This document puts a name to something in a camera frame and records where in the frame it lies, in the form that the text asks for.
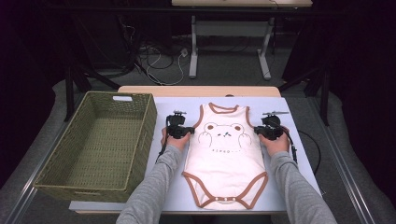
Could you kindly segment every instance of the brown trim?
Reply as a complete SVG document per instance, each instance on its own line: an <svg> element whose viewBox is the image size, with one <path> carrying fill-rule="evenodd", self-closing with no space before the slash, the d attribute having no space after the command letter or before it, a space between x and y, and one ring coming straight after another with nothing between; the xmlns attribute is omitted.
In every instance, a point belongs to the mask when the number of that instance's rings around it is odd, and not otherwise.
<svg viewBox="0 0 396 224"><path fill-rule="evenodd" d="M251 128L254 128L254 126L250 123L250 116L248 113L250 112L250 107L247 106L247 125L250 126Z"/></svg>
<svg viewBox="0 0 396 224"><path fill-rule="evenodd" d="M203 118L204 118L204 106L203 106L203 105L200 105L200 106L199 106L199 119L198 119L198 121L197 121L194 125L192 125L192 127L193 127L193 128L198 127L198 125L201 124Z"/></svg>
<svg viewBox="0 0 396 224"><path fill-rule="evenodd" d="M209 103L209 107L215 114L231 114L238 109L239 105L236 105L234 107L223 107L223 106L215 105L213 103ZM228 111L217 111L216 108L224 109Z"/></svg>
<svg viewBox="0 0 396 224"><path fill-rule="evenodd" d="M265 189L265 186L267 185L267 182L268 182L267 173L263 172L263 173L257 175L256 177L254 177L253 180L250 181L250 183L247 185L245 190L241 194L239 194L238 196L236 196L236 197L214 197L212 194L209 193L209 191L207 190L207 188L204 185L204 182L202 182L202 180L200 178L198 178L196 175L192 175L192 174L187 173L187 172L183 172L182 174L184 175L184 177L187 180L187 183L190 186L190 190L191 190L192 196L194 198L195 204L198 207L201 207L201 208L204 208L208 204L213 203L215 201L225 201L225 199L227 199L227 201L233 201L233 199L235 199L234 200L235 202L238 202L238 203L242 204L244 207L246 207L246 209L252 209L254 207L254 205L256 204L256 202L259 200L259 197L262 194L262 191ZM257 191L256 195L254 196L251 204L246 203L243 200L243 198L245 196L247 196L248 192L251 190L253 185L257 181L259 181L261 178L264 178L264 180L263 180L262 185L260 186L259 190ZM204 191L205 195L209 198L204 203L200 203L199 202L198 196L196 195L196 191L195 191L195 188L193 187L191 179L195 180L200 185L200 187Z"/></svg>

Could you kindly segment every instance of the table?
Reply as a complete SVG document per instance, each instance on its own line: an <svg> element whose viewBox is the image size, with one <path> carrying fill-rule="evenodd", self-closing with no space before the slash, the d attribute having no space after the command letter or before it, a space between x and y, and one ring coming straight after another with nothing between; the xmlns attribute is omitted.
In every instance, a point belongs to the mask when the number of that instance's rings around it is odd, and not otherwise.
<svg viewBox="0 0 396 224"><path fill-rule="evenodd" d="M119 92L148 93L154 95L154 101L158 110L157 124L154 131L151 151L148 158L146 175L150 172L161 149L160 139L162 138L161 129L164 127L166 116L173 113L173 110L180 109L187 112L186 126L191 126L199 117L199 105L213 102L217 105L234 106L249 105L250 120L254 126L262 125L262 113L270 111L288 111L289 108L284 98L280 96L275 87L219 87L219 86L127 86L121 87ZM305 155L304 147L298 136L291 114L281 115L282 124L290 129L290 135L295 143L299 169L308 182L319 191L317 181L312 173L309 161ZM269 167L269 156L264 150L264 163ZM279 194L274 176L268 172L268 183L251 210L243 211L212 211L199 208L195 205L191 190L181 174L184 165L181 164L174 177L173 183L168 191L168 195L163 207L163 214L265 214L271 215L284 213L286 205L282 196ZM69 209L81 214L89 213L119 213L124 203L98 203L98 202L76 202L70 203Z"/></svg>
<svg viewBox="0 0 396 224"><path fill-rule="evenodd" d="M311 7L311 0L172 0L175 7ZM191 63L190 78L197 76L198 48L196 37L198 35L221 36L257 36L263 37L262 47L257 50L262 76L265 80L271 79L265 52L273 31L275 19L268 21L197 21L191 17Z"/></svg>

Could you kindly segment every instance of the bear face print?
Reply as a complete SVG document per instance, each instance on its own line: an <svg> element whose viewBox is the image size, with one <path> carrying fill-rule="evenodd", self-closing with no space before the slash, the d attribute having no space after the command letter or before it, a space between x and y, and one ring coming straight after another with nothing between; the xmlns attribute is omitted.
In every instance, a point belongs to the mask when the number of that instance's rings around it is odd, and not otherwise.
<svg viewBox="0 0 396 224"><path fill-rule="evenodd" d="M242 143L251 144L251 138L239 123L221 124L209 122L204 127L198 141L208 147L241 147Z"/></svg>

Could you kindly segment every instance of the person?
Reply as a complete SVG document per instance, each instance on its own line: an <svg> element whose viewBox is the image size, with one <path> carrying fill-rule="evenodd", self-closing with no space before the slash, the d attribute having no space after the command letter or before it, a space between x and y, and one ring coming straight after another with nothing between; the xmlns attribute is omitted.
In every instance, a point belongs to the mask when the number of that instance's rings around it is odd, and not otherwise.
<svg viewBox="0 0 396 224"><path fill-rule="evenodd" d="M118 224L159 223L166 192L181 164L183 150L190 136L188 133L180 139L167 137L165 152L159 157L151 173L131 194L117 219ZM261 134L259 138L271 157L270 169L285 198L290 223L336 223L329 206L300 174L296 162L290 157L288 137L283 133L276 140L268 140Z"/></svg>

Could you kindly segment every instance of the baby onesie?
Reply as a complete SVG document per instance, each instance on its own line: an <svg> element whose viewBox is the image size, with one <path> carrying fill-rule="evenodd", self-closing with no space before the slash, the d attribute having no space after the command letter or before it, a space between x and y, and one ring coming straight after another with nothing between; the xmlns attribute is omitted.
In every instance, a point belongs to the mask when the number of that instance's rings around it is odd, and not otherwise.
<svg viewBox="0 0 396 224"><path fill-rule="evenodd" d="M183 175L199 207L251 209L267 183L248 106L201 105Z"/></svg>

